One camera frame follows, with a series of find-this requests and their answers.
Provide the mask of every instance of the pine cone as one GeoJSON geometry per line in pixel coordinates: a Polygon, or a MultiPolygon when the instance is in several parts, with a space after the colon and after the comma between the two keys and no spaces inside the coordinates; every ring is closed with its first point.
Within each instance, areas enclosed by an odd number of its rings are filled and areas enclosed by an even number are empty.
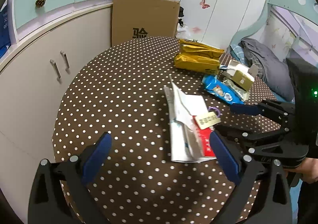
{"type": "Polygon", "coordinates": [[[36,6],[37,8],[43,7],[46,1],[47,1],[47,0],[37,0],[37,1],[35,2],[35,6],[36,6]]]}

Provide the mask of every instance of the chinese character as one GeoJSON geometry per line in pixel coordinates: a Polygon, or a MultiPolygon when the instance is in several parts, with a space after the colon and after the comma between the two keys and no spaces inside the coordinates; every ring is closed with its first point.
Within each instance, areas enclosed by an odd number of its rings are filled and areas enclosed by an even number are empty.
{"type": "Polygon", "coordinates": [[[141,30],[139,31],[139,28],[133,28],[134,30],[134,35],[133,38],[144,38],[147,37],[147,32],[145,31],[144,28],[141,28],[141,30]]]}

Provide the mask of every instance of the red packaging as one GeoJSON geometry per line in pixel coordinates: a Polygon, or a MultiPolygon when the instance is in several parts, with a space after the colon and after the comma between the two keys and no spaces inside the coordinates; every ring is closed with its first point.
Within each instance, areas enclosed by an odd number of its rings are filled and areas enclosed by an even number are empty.
{"type": "Polygon", "coordinates": [[[196,120],[194,119],[194,116],[193,116],[193,123],[194,123],[194,127],[195,127],[194,134],[195,134],[197,140],[201,141],[200,147],[201,147],[203,156],[215,157],[215,154],[210,146],[210,134],[213,131],[213,127],[209,127],[209,128],[201,130],[199,128],[196,120]]]}

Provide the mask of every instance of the gray blanket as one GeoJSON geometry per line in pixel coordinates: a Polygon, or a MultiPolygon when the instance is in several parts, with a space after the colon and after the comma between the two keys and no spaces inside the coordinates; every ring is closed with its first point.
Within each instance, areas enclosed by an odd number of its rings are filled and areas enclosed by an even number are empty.
{"type": "Polygon", "coordinates": [[[251,64],[259,67],[259,77],[268,87],[290,102],[294,98],[294,89],[290,81],[288,67],[274,53],[255,39],[245,38],[241,41],[244,55],[251,64]]]}

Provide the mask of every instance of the paper document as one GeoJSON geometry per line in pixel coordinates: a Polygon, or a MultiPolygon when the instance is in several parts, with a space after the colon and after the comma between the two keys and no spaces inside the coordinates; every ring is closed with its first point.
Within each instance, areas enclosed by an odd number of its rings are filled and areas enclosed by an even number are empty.
{"type": "Polygon", "coordinates": [[[195,134],[193,116],[208,113],[203,97],[187,95],[171,83],[172,90],[164,87],[169,107],[171,161],[194,163],[215,159],[204,156],[202,141],[195,134]]]}

